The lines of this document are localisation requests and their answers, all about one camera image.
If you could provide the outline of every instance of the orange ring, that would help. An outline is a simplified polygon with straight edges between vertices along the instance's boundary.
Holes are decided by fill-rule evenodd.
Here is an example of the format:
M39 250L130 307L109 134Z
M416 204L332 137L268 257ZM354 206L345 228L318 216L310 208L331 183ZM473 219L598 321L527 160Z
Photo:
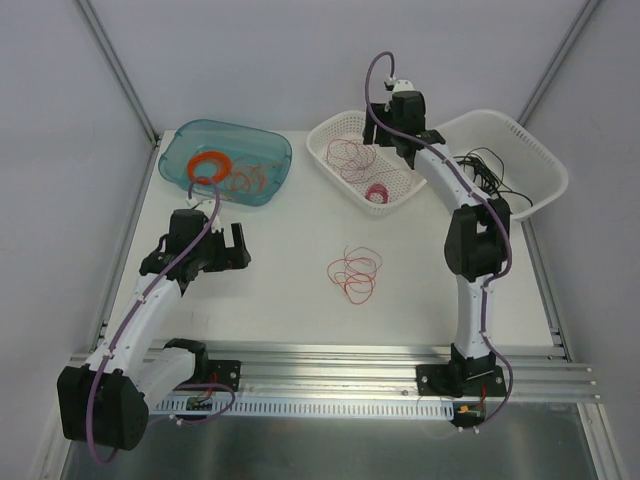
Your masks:
M227 175L229 175L229 172L231 172L231 159L222 152L209 150L207 152L199 153L189 160L189 164L187 165L187 175L189 176L189 180L192 182L196 181L195 170L201 163L213 163L218 168L218 171L213 176L213 181L216 183L220 183ZM209 185L209 183L204 180L198 180L197 182L200 185Z

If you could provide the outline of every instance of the tangled black wire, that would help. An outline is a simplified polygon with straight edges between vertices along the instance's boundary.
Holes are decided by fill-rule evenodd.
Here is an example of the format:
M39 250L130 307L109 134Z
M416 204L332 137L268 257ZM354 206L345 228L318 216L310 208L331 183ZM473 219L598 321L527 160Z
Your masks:
M480 155L476 152L480 150L485 150L493 155L502 167L502 171L500 172L500 176L496 175L493 170L491 170L485 161L482 159ZM516 192L511 187L505 185L504 183L504 162L502 159L490 148L479 147L470 150L464 156L453 157L458 160L458 165L462 167L462 169L466 172L467 167L472 169L473 174L473 183L475 183L480 190L489 195L491 198L504 198L503 194L517 195L519 197L524 198L529 202L529 204L533 207L533 201L527 197L524 193Z

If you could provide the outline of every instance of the perforated metal strip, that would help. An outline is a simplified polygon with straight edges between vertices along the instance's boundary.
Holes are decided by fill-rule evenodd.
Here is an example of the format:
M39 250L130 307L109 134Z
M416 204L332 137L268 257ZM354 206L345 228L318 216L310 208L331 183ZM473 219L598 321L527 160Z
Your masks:
M217 395L205 402L211 411L187 410L183 395L170 395L158 404L154 414L209 415L224 408L229 396ZM423 420L451 420L453 405L448 401L420 400L340 400L315 398L238 398L225 415L259 417L306 418L406 418Z

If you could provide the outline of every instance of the plastic container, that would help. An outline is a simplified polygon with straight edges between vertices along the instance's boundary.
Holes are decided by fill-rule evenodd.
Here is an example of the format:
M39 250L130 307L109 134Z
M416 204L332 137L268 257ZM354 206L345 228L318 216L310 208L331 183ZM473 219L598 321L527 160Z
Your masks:
M409 169L405 161L396 155L395 148L375 146L376 160L367 172L367 178L371 180L365 183L348 183L327 164L327 148L332 140L362 142L365 118L365 113L357 110L331 117L309 133L307 149L313 155L320 171L356 205L371 215L385 215L406 202L424 186L426 180ZM369 188L376 183L384 185L389 192L387 203L375 203L365 198Z
M187 190L191 183L189 161L209 151L222 152L232 163L231 174L218 183L222 199L243 205L257 207L271 200L291 167L291 144L282 135L214 120L194 120L176 131L160 156L158 170L164 179ZM196 176L213 177L216 173L212 163L195 167ZM206 185L196 185L194 190L211 195Z
M511 219L522 221L558 198L567 189L564 165L515 120L494 110L474 110L446 122L437 130L454 156L485 147L504 162L504 184L531 199L533 206L516 195L503 195L511 207ZM474 152L498 174L501 165L486 150Z

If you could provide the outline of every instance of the gray floor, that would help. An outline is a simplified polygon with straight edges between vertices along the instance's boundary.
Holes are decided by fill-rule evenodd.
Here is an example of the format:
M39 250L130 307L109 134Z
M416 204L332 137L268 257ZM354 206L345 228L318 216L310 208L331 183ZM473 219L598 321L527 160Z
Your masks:
M574 405L509 405L479 435L442 422L221 418L161 422L108 467L73 446L63 479L596 480Z

